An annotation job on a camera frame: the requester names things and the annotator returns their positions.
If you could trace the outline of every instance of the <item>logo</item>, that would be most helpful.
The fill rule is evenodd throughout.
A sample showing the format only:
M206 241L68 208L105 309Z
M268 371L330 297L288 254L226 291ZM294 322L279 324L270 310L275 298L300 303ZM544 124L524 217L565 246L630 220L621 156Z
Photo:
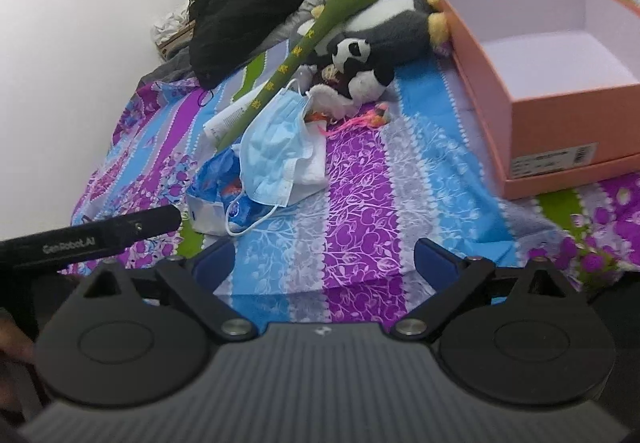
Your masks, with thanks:
M70 249L86 248L87 246L95 246L95 237L88 237L84 240L69 241L68 243L58 243L56 245L44 245L43 253L58 253L59 251L69 251Z
M333 330L329 326L322 326L314 329L314 333L316 335L320 335L321 337L328 335L329 333L331 333L331 331Z

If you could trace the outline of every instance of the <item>hand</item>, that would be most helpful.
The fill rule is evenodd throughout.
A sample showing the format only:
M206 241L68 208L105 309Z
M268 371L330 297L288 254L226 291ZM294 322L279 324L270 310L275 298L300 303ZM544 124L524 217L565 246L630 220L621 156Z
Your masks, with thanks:
M11 320L0 317L0 409L19 411L14 383L2 365L6 359L33 363L33 342Z

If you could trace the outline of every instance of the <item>barcode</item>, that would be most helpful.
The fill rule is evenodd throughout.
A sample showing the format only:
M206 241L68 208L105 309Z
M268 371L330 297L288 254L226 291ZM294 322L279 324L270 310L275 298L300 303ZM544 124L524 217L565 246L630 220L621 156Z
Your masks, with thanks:
M591 146L580 147L580 149L575 152L574 165L580 165L580 163L584 162L590 149Z

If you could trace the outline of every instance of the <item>pink box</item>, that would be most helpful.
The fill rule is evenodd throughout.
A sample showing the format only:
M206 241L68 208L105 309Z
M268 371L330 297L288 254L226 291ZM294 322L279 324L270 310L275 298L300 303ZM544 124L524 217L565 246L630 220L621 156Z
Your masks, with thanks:
M640 170L640 8L627 0L440 1L500 196Z

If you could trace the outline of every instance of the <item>plush toy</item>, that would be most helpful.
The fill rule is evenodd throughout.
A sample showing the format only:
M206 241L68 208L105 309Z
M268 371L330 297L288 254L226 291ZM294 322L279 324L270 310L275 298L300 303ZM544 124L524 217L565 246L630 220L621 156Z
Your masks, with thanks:
M378 100L394 79L394 70L377 65L363 39L346 38L332 47L331 55L318 57L317 71L308 96L312 110L340 120L354 116L361 105Z
M394 65L429 49L446 52L442 45L449 32L444 14L433 11L438 6L438 0L378 0L334 26L306 60L318 68L308 92L312 109L335 119L354 116L362 104L382 96L394 78ZM316 6L313 19L294 30L291 49L323 11Z
M439 0L378 0L334 26L318 42L306 62L322 64L322 59L346 38L366 41L376 64L404 64L429 49L446 52L443 45L449 39L449 30L444 14L438 9ZM322 6L316 6L311 12L314 19L322 15L322 11ZM313 26L314 19L303 22L293 31L289 37L291 49Z

